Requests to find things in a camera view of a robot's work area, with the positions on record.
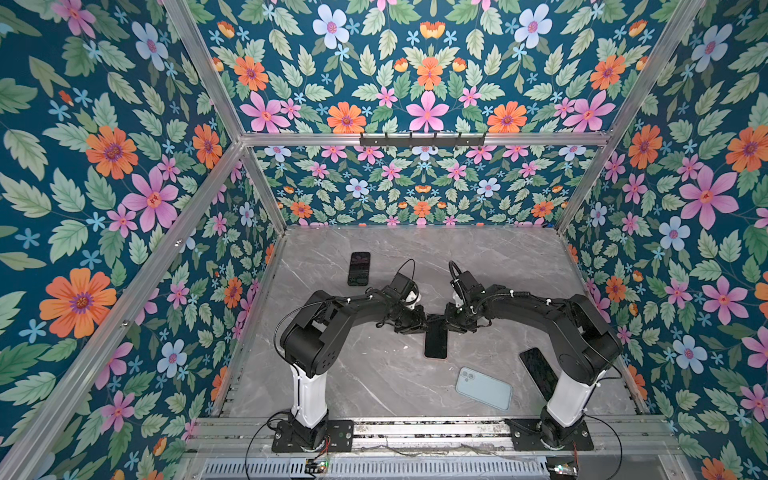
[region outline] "light blue flower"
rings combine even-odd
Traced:
[[[19,332],[19,336],[28,336],[27,339],[30,343],[35,343],[35,340],[38,339],[39,336],[45,336],[45,322],[37,323],[37,320],[30,319],[29,320],[29,328],[23,329],[21,332]]]
[[[57,115],[59,121],[64,121],[65,118],[72,118],[72,116],[67,113],[67,110],[69,110],[67,105],[62,104],[61,107],[59,107],[55,101],[51,100],[51,106],[53,108],[48,110],[48,113]]]
[[[88,268],[91,270],[94,269],[94,265],[98,265],[101,263],[101,258],[98,258],[99,251],[94,250],[93,253],[89,252],[88,250],[83,250],[83,257],[85,257],[85,260],[82,260],[80,262],[80,266],[86,266],[88,265]]]
[[[250,33],[250,31],[243,30],[243,27],[237,27],[237,36],[240,37],[240,40],[242,40],[242,41],[248,40],[250,38],[248,36],[249,33]]]
[[[406,41],[410,42],[411,46],[416,45],[417,43],[420,43],[421,40],[419,39],[419,33],[417,31],[409,31],[408,38],[406,38]]]
[[[456,41],[456,30],[454,31],[446,31],[445,32],[445,38],[442,39],[443,43],[447,43],[450,47],[453,45],[453,42]]]
[[[89,217],[85,220],[85,223],[88,225],[93,225],[94,232],[98,232],[98,229],[104,228],[104,220],[106,220],[105,217],[99,215],[98,212],[94,212],[92,217]]]
[[[37,239],[40,238],[40,234],[39,233],[32,234],[32,230],[29,227],[24,229],[24,235],[17,233],[14,238],[16,240],[20,240],[24,242],[22,244],[22,247],[24,248],[24,250],[27,250],[30,244],[34,245],[35,247],[40,246],[40,243],[37,241]]]

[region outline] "small blue flower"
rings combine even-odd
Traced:
[[[123,468],[127,468],[128,470],[133,470],[136,464],[139,462],[139,452],[131,452],[128,454],[128,461],[125,462],[125,465],[123,465]]]
[[[221,32],[218,30],[209,30],[208,33],[210,33],[210,40],[215,41],[216,45],[221,45],[224,41],[223,38],[221,38]]]
[[[447,31],[445,33],[445,38],[442,39],[442,42],[447,43],[448,46],[450,47],[451,45],[453,45],[454,41],[456,41],[456,30]]]
[[[16,240],[20,240],[24,242],[22,244],[22,247],[24,250],[27,250],[29,248],[29,245],[34,245],[35,247],[39,247],[40,243],[37,241],[38,238],[40,238],[39,233],[32,234],[32,230],[27,227],[24,229],[24,235],[21,235],[20,233],[17,233],[14,237]]]
[[[35,340],[38,339],[39,336],[45,336],[45,322],[37,323],[37,320],[30,319],[29,320],[29,328],[23,329],[21,332],[19,332],[19,336],[28,336],[27,339],[30,343],[35,343]]]
[[[411,46],[416,45],[417,43],[420,43],[421,40],[419,39],[419,33],[417,31],[409,31],[408,38],[406,38],[406,41],[410,42]]]
[[[88,268],[93,270],[94,265],[101,263],[101,258],[98,258],[98,254],[98,250],[94,250],[93,253],[89,252],[88,250],[83,250],[83,257],[85,257],[85,260],[80,262],[80,266],[88,265]]]
[[[242,41],[248,40],[250,38],[248,36],[249,33],[250,33],[250,31],[243,30],[243,27],[237,27],[237,36],[240,37],[240,40],[242,40]]]
[[[105,217],[102,217],[98,214],[98,212],[94,212],[93,217],[89,217],[85,220],[85,223],[88,225],[94,226],[94,232],[98,232],[98,229],[104,228],[104,220],[106,220]]]
[[[64,121],[65,118],[72,118],[72,116],[67,113],[67,110],[69,110],[67,105],[63,104],[61,107],[59,107],[55,101],[51,100],[51,106],[53,108],[48,110],[48,113],[51,115],[57,115],[59,121]]]

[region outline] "smartphone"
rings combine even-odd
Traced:
[[[554,374],[554,370],[549,366],[544,354],[541,353],[540,349],[532,348],[521,353],[520,360],[522,360],[528,373],[531,374],[538,391],[549,402],[549,399],[554,395],[554,388],[558,384],[558,376]]]
[[[424,333],[424,356],[428,359],[448,358],[448,326],[443,315],[431,313],[427,316],[427,330]]]
[[[349,286],[368,285],[368,272],[371,269],[370,252],[352,252],[352,258],[349,259],[349,276],[346,284]]]

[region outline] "pink flower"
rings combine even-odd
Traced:
[[[605,90],[601,90],[596,94],[592,98],[591,103],[588,103],[583,98],[579,98],[576,100],[576,105],[574,107],[576,114],[566,118],[563,125],[566,127],[573,127],[576,125],[574,131],[579,132],[586,131],[587,127],[592,131],[600,130],[603,126],[603,121],[600,117],[610,114],[614,108],[616,108],[616,105],[614,104],[603,105],[604,101]]]
[[[176,200],[179,189],[173,185],[163,187],[163,174],[157,168],[149,170],[149,184],[139,174],[131,175],[131,180],[141,195],[128,194],[123,199],[123,203],[134,212],[144,211],[139,220],[141,231],[152,230],[156,216],[160,225],[169,228],[178,214],[176,208],[168,202]]]
[[[453,164],[453,167],[450,167],[448,169],[448,178],[452,178],[453,180],[458,180],[461,177],[466,177],[467,172],[465,170],[467,169],[466,165],[459,166],[458,162]]]
[[[109,430],[113,424],[116,432],[123,429],[123,418],[134,416],[134,407],[129,406],[134,401],[134,397],[133,393],[123,397],[123,392],[118,391],[114,394],[114,405],[101,407],[101,416],[105,418],[104,423],[101,424],[101,433]]]
[[[336,163],[339,161],[339,157],[346,158],[346,152],[344,151],[344,146],[338,145],[338,146],[328,146],[323,147],[323,152],[320,154],[323,158],[331,157],[331,161],[333,163]]]
[[[390,88],[389,90],[386,89],[386,87],[382,87],[382,90],[380,93],[376,94],[376,98],[379,99],[379,106],[386,105],[387,107],[392,107],[392,102],[397,101],[397,97],[395,96],[395,89]]]
[[[125,211],[125,205],[123,204],[118,205],[117,212],[114,210],[108,211],[107,217],[110,217],[113,220],[113,222],[109,224],[109,230],[113,232],[120,230],[120,235],[123,238],[128,236],[129,230],[136,230],[138,228],[136,222],[132,221],[136,218],[136,212]]]
[[[523,174],[523,178],[528,176],[533,177],[536,175],[536,170],[538,170],[536,160],[531,160],[530,162],[523,164],[522,167],[520,167],[520,173]]]
[[[222,214],[218,214],[215,217],[211,217],[214,221],[214,232],[218,233],[219,237],[227,231],[227,219]]]
[[[616,152],[611,155],[611,159],[605,162],[605,170],[607,170],[605,172],[605,180],[610,180],[615,184],[619,178],[619,175],[622,175],[625,171],[627,171],[624,165],[622,165],[622,163],[624,163],[625,157],[626,155],[621,154],[621,156],[619,156],[619,154]]]
[[[310,168],[310,170],[312,171],[312,176],[319,177],[320,180],[325,178],[326,175],[328,174],[328,170],[326,170],[326,165],[325,164],[321,165],[318,162],[315,162],[315,164]]]
[[[187,294],[190,289],[184,286],[186,282],[172,283],[170,285],[170,295],[166,300],[173,302],[174,310],[179,308],[179,304],[187,305]]]
[[[401,170],[402,168],[397,168],[395,166],[395,162],[392,162],[391,164],[389,164],[388,167],[384,165],[382,167],[382,178],[386,178],[387,180],[390,180],[390,181],[392,181],[392,179],[394,178],[400,178],[400,174],[398,172],[400,172]]]
[[[98,374],[98,377],[96,377],[96,390],[101,390],[105,385],[107,385],[107,382],[109,382],[110,370],[112,370],[115,375],[125,375],[125,373],[128,371],[128,368],[125,365],[125,361],[120,359],[126,356],[132,348],[134,348],[134,344],[131,342],[126,342],[121,344],[118,349],[114,351],[112,359],[109,361],[107,366],[101,370],[101,373]]]
[[[504,158],[510,157],[509,159],[512,160],[512,163],[518,161],[520,157],[528,156],[528,145],[506,145],[505,148],[507,151],[502,156]]]
[[[637,225],[637,219],[640,218],[637,215],[633,215],[632,212],[628,213],[626,217],[621,219],[624,226],[621,231],[627,232],[629,235],[635,233],[640,227]]]
[[[640,203],[640,195],[648,191],[648,187],[642,184],[644,180],[645,174],[640,174],[636,177],[634,174],[629,175],[629,183],[624,184],[621,188],[622,191],[627,192],[627,196],[624,197],[625,202],[633,201],[635,205]]]
[[[357,156],[357,161],[368,161],[369,164],[373,165],[376,163],[377,158],[383,158],[384,152],[379,150],[379,147],[360,147],[355,146],[355,150],[358,152],[361,152],[360,155]]]
[[[593,279],[589,279],[589,280],[592,280],[592,286],[595,286],[594,280]],[[610,323],[611,316],[608,315],[608,312],[606,312],[605,309],[611,306],[611,299],[609,299],[608,297],[601,298],[600,289],[598,288],[590,289],[590,291],[592,292],[592,300],[594,300],[594,305],[598,308],[598,312],[600,312],[600,315],[603,317],[606,323]]]
[[[87,36],[96,38],[94,29],[89,25],[96,22],[96,17],[82,8],[81,0],[58,0],[58,3],[51,5],[51,10],[67,21],[73,35],[80,35],[80,31],[83,31]]]
[[[240,110],[249,117],[255,117],[250,122],[253,131],[262,131],[266,127],[266,131],[276,134],[280,131],[278,127],[290,126],[290,122],[285,117],[278,115],[280,113],[280,101],[270,100],[265,107],[264,99],[255,91],[250,92],[250,101],[253,105],[243,104],[240,106]]]
[[[704,164],[699,162],[699,155],[696,154],[691,158],[683,157],[683,166],[678,168],[677,172],[683,175],[683,182],[687,182],[688,177],[690,177],[691,180],[696,180],[699,176],[699,170],[701,170],[703,166]]]
[[[765,421],[766,415],[768,415],[768,399],[765,397],[762,386],[755,385],[753,388],[754,393],[746,386],[741,387],[741,394],[746,396],[741,401],[741,406],[747,410],[752,410],[755,420],[762,423]]]
[[[409,130],[416,131],[421,127],[424,127],[424,133],[427,133],[429,132],[429,127],[432,127],[434,130],[443,129],[442,120],[438,117],[445,115],[448,111],[448,105],[435,105],[435,94],[431,90],[427,90],[422,94],[421,107],[417,104],[410,104],[406,107],[406,110],[416,117],[411,120]]]
[[[480,93],[478,92],[477,87],[465,88],[462,93],[463,95],[458,98],[458,101],[464,102],[464,108],[467,108],[469,105],[478,104]]]
[[[299,110],[301,110],[301,105],[293,104],[292,98],[289,98],[288,101],[280,101],[280,113],[288,114],[289,120],[293,120],[294,118],[301,118],[301,113],[299,113]]]
[[[680,217],[684,219],[693,218],[701,210],[699,223],[701,223],[702,227],[709,230],[715,224],[714,209],[724,214],[730,214],[739,210],[739,204],[736,203],[733,197],[720,195],[728,191],[736,183],[736,177],[736,172],[728,172],[727,174],[720,175],[720,178],[713,184],[714,172],[709,167],[702,167],[698,174],[699,187],[695,187],[692,184],[685,184],[680,187],[682,198],[693,200],[683,207]]]
[[[632,338],[632,332],[627,330],[626,326],[620,326],[618,332],[616,332],[616,336],[619,337],[622,345],[627,345],[630,338]]]
[[[750,355],[746,361],[746,364],[754,369],[759,369],[768,362],[768,329],[764,326],[757,329],[757,338],[760,339],[759,342],[751,336],[745,336],[741,339],[741,343],[746,348],[757,352]]]
[[[555,116],[565,118],[568,114],[574,112],[575,104],[576,100],[568,100],[568,97],[563,98],[563,103],[554,106],[554,110],[557,112]]]
[[[678,283],[674,278],[672,279],[672,286],[664,287],[664,291],[670,294],[667,301],[672,304],[677,302],[677,308],[679,309],[685,306],[686,300],[690,302],[693,299],[686,290],[688,290],[688,282]]]
[[[149,296],[147,299],[147,302],[144,304],[144,308],[141,309],[138,315],[136,315],[136,325],[141,325],[144,323],[144,319],[146,318],[146,313],[149,313],[150,315],[154,315],[157,313],[157,304],[155,302],[151,302],[150,300],[154,300],[157,298],[157,296],[160,295],[160,289],[156,288],[154,289],[154,292]]]
[[[168,160],[168,157],[165,155],[163,155],[163,162],[157,164],[157,169],[163,172],[163,180],[170,179],[174,183],[176,182],[176,176],[181,173],[179,167],[176,166],[176,157],[171,157]]]
[[[474,158],[475,165],[479,164],[483,160],[491,160],[491,152],[496,150],[495,145],[483,145],[482,147],[470,147],[467,153],[467,158]]]
[[[704,311],[714,312],[718,310],[717,318],[720,319],[723,325],[730,323],[731,313],[739,318],[747,318],[749,316],[746,308],[737,303],[746,298],[746,289],[738,286],[729,291],[729,288],[728,279],[724,276],[717,279],[717,290],[711,285],[701,287],[704,295],[714,299],[704,302]]]

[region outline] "aluminum frame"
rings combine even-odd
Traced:
[[[208,174],[157,249],[149,256],[107,317],[96,329],[45,400],[41,411],[29,422],[11,450],[0,462],[0,478],[27,480],[50,452],[67,427],[85,396],[93,388],[96,376],[109,362],[155,286],[173,263],[179,246],[186,241],[229,177],[243,154],[241,144],[231,145]]]
[[[654,49],[648,56],[648,63],[646,63],[640,76],[637,77],[637,81],[632,87],[629,96],[621,104],[616,118],[611,123],[611,129],[608,131],[608,143],[594,156],[587,171],[581,177],[579,185],[568,200],[568,206],[555,226],[558,230],[565,231],[578,209],[581,208],[588,192],[600,177],[603,166],[616,151],[616,147],[618,147],[621,138],[624,136],[624,132],[632,125],[632,121],[637,116],[641,105],[645,102],[645,98],[650,94],[650,90],[659,79],[661,71],[667,66],[672,54],[683,40],[685,32],[693,24],[697,13],[703,5],[704,2],[702,0],[680,0],[680,3],[677,4],[670,21],[664,27]]]

